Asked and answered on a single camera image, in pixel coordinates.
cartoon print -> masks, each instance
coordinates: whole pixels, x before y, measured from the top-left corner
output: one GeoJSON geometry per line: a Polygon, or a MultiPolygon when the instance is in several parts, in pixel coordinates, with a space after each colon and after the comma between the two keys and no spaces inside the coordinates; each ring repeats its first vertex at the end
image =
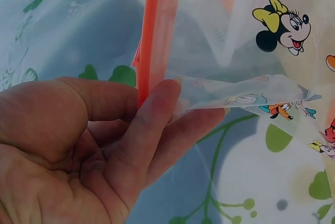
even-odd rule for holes
{"type": "Polygon", "coordinates": [[[269,1],[269,5],[252,12],[253,17],[267,28],[257,34],[257,46],[264,52],[272,52],[279,42],[292,55],[299,55],[304,51],[303,43],[311,31],[309,17],[303,15],[300,18],[299,12],[288,10],[279,0],[269,1]]]}
{"type": "Polygon", "coordinates": [[[224,105],[228,105],[229,103],[238,103],[240,105],[253,105],[253,104],[266,104],[267,100],[263,96],[263,94],[240,94],[237,96],[229,97],[224,102],[224,105]]]}
{"type": "Polygon", "coordinates": [[[297,110],[301,111],[305,117],[309,116],[312,119],[315,119],[314,115],[316,114],[316,110],[305,107],[302,100],[295,101],[292,104],[297,110]]]}
{"type": "Polygon", "coordinates": [[[335,158],[335,150],[320,143],[319,141],[314,140],[313,143],[309,144],[308,146],[331,159],[335,158]]]}
{"type": "Polygon", "coordinates": [[[327,128],[324,133],[320,132],[320,134],[332,148],[335,148],[335,119],[331,123],[330,127],[327,128]]]}
{"type": "Polygon", "coordinates": [[[335,56],[333,55],[328,55],[326,57],[326,64],[327,67],[332,71],[335,72],[335,56]]]}
{"type": "Polygon", "coordinates": [[[283,116],[287,120],[292,120],[293,117],[288,114],[288,110],[291,109],[290,103],[276,104],[276,105],[262,105],[260,109],[266,113],[271,114],[270,118],[274,119],[278,115],[283,116]]]}

fingernail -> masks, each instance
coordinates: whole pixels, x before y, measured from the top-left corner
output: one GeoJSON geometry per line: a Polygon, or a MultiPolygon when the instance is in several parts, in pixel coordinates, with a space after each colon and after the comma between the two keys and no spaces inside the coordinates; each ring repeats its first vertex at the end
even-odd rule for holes
{"type": "Polygon", "coordinates": [[[225,108],[225,116],[230,112],[230,108],[225,108]]]}

zip lock bag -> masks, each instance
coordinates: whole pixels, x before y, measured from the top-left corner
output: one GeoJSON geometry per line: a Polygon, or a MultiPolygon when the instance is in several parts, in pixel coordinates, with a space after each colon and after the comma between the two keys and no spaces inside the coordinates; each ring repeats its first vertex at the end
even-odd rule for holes
{"type": "Polygon", "coordinates": [[[161,80],[175,79],[176,117],[240,107],[292,134],[308,118],[314,140],[327,145],[324,131],[335,125],[327,116],[335,91],[330,1],[146,0],[133,63],[139,105],[161,80]]]}

palm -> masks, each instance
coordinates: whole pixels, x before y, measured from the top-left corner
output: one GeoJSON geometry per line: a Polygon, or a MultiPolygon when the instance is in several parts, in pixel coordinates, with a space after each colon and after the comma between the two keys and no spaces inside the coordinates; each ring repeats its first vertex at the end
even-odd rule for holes
{"type": "Polygon", "coordinates": [[[139,110],[135,89],[109,82],[0,94],[0,221],[123,223],[141,190],[224,115],[195,111],[166,127],[178,89],[159,85],[139,110]]]}

yellow bow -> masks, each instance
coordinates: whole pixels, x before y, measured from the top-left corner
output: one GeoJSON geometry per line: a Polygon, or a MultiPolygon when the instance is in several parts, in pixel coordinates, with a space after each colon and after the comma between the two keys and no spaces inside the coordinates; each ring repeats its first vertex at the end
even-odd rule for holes
{"type": "Polygon", "coordinates": [[[317,152],[320,152],[321,150],[321,146],[323,146],[323,144],[321,144],[319,141],[314,140],[312,144],[308,145],[309,147],[313,148],[314,150],[316,150],[317,152]]]}
{"type": "Polygon", "coordinates": [[[275,10],[274,13],[264,8],[257,8],[252,12],[252,15],[258,21],[265,22],[269,31],[276,33],[280,24],[280,15],[288,12],[288,9],[285,5],[281,4],[279,0],[270,0],[270,4],[275,10]]]}

